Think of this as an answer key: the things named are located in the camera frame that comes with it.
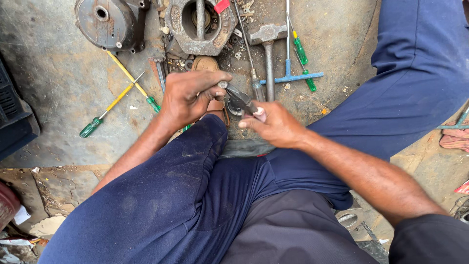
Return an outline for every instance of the red cloth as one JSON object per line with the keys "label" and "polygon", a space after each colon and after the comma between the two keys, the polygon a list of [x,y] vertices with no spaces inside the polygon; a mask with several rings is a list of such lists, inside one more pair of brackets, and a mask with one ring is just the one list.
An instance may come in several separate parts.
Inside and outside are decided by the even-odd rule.
{"label": "red cloth", "polygon": [[[450,122],[446,125],[454,125],[456,122]],[[444,148],[459,148],[469,152],[469,129],[443,129],[443,137],[439,144]]]}
{"label": "red cloth", "polygon": [[220,14],[223,10],[230,6],[229,0],[221,0],[218,4],[213,8],[218,14]]}

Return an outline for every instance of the dirty floor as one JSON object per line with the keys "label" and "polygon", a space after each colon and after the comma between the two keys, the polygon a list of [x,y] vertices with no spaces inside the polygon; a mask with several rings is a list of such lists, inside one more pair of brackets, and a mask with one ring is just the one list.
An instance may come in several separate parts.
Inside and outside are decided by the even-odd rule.
{"label": "dirty floor", "polygon": [[[285,2],[256,0],[248,17],[248,28],[278,22]],[[41,135],[0,162],[0,180],[21,197],[33,216],[19,228],[30,226],[56,213],[67,215],[90,194],[110,166],[129,148],[153,118],[152,108],[137,90],[131,90],[106,117],[105,123],[87,139],[79,132],[99,116],[129,83],[121,70],[100,49],[89,43],[75,26],[75,0],[57,8],[52,1],[14,0],[0,2],[0,51],[22,97],[35,111]],[[146,48],[138,54],[122,52],[119,60],[133,74],[146,71],[139,83],[162,102],[162,91],[146,60],[164,54],[156,1],[147,13]],[[291,1],[291,18],[310,59],[310,72],[324,72],[315,79],[318,90],[311,93],[303,81],[276,84],[276,96],[303,124],[327,115],[357,87],[375,75],[370,57],[377,42],[380,1]],[[275,76],[285,75],[286,44],[274,44]],[[252,48],[255,67],[265,78],[264,51]],[[234,54],[241,52],[241,58]],[[249,61],[246,51],[233,46],[217,58],[222,70],[233,73],[234,83],[247,93]],[[301,74],[292,57],[292,74]],[[237,128],[231,116],[231,139],[255,138]],[[418,180],[437,202],[450,210],[461,195],[453,192],[469,177],[469,155],[439,147],[441,132],[434,130],[392,157],[396,164]],[[39,172],[31,169],[39,167]],[[358,197],[365,221],[379,239],[390,241],[393,229],[383,217]],[[360,228],[357,241],[368,240]]]}

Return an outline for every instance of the foot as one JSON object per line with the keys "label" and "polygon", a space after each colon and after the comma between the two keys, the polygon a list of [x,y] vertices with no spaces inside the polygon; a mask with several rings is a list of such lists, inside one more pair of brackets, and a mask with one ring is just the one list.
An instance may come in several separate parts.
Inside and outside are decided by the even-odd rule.
{"label": "foot", "polygon": [[[191,71],[194,70],[210,70],[210,71],[218,71],[220,68],[218,67],[217,61],[213,57],[208,56],[198,56],[194,63],[192,64]],[[217,101],[215,99],[211,100],[206,113],[202,116],[204,117],[207,114],[214,114],[218,116],[227,126],[229,126],[230,121],[228,118],[227,111],[225,109],[225,101]]]}

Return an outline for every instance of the red tag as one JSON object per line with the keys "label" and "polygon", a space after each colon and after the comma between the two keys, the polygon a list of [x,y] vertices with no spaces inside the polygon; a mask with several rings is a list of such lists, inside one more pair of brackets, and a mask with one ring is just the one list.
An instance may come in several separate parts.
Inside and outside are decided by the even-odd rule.
{"label": "red tag", "polygon": [[221,0],[218,4],[213,8],[218,14],[223,12],[227,7],[230,6],[229,0]]}

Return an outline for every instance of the man's right hand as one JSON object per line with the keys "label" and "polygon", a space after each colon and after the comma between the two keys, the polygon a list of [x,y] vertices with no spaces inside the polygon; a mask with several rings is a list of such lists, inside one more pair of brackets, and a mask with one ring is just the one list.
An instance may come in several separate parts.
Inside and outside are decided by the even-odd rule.
{"label": "man's right hand", "polygon": [[238,123],[238,127],[253,129],[278,148],[299,148],[307,129],[280,102],[253,102],[255,106],[264,108],[266,121],[262,123],[256,118],[245,118]]}

